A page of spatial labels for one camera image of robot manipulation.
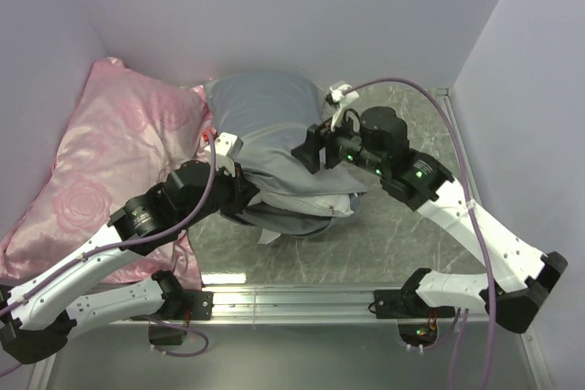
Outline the grey pillowcase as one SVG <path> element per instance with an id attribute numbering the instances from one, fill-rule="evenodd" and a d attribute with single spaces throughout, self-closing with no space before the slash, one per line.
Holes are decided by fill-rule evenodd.
<path id="1" fill-rule="evenodd" d="M 318 235 L 358 212 L 367 189 L 345 168 L 310 174 L 292 155 L 322 120 L 324 95 L 309 79 L 255 71 L 212 79 L 204 89 L 215 129 L 242 140 L 239 164 L 259 189 L 230 220 L 260 228 L 268 244 Z"/>

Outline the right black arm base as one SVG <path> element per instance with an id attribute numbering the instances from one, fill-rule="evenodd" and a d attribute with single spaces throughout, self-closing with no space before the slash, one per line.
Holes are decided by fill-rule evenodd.
<path id="1" fill-rule="evenodd" d="M 368 311 L 378 320 L 396 320 L 407 348 L 424 350 L 438 341 L 437 311 L 401 290 L 375 290 Z"/>

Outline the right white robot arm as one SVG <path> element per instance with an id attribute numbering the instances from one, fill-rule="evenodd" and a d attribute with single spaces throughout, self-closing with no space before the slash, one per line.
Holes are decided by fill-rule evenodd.
<path id="1" fill-rule="evenodd" d="M 292 156 L 311 174 L 350 163 L 376 175 L 382 189 L 451 235 L 477 260 L 490 258 L 491 274 L 448 274 L 417 269 L 390 298 L 375 293 L 375 313 L 384 318 L 453 316 L 455 310 L 488 312 L 495 289 L 495 321 L 524 333 L 568 266 L 558 252 L 531 247 L 474 200 L 437 159 L 410 147 L 408 126 L 389 107 L 374 107 L 354 123 L 349 116 L 308 128 Z"/>

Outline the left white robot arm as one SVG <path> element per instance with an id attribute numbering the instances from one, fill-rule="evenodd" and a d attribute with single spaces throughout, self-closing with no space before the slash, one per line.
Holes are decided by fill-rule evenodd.
<path id="1" fill-rule="evenodd" d="M 1 346 L 20 364 L 57 353 L 74 337 L 111 322 L 173 319 L 191 298 L 170 270 L 125 288 L 91 289 L 113 272 L 175 241 L 220 211 L 238 214 L 259 189 L 239 166 L 233 172 L 189 161 L 145 194 L 129 199 L 80 248 L 32 280 L 1 290 Z"/>

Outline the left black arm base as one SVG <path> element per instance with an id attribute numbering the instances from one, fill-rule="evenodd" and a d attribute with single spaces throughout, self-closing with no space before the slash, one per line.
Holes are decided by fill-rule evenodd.
<path id="1" fill-rule="evenodd" d="M 184 298 L 177 303 L 164 305 L 153 317 L 158 321 L 176 321 L 179 326 L 189 326 L 192 321 L 208 321 L 211 318 L 214 293 L 210 291 L 187 290 Z M 178 347 L 187 337 L 187 332 L 167 328 L 149 322 L 148 339 L 154 347 Z"/>

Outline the white pillow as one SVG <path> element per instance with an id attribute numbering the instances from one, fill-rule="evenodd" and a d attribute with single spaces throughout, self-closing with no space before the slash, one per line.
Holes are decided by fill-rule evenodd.
<path id="1" fill-rule="evenodd" d="M 310 174 L 293 158 L 291 150 L 303 142 L 306 129 L 304 123 L 287 121 L 251 135 L 252 158 L 247 169 L 260 188 L 260 200 L 311 216 L 352 216 L 352 199 L 367 189 L 345 169 L 321 169 Z"/>

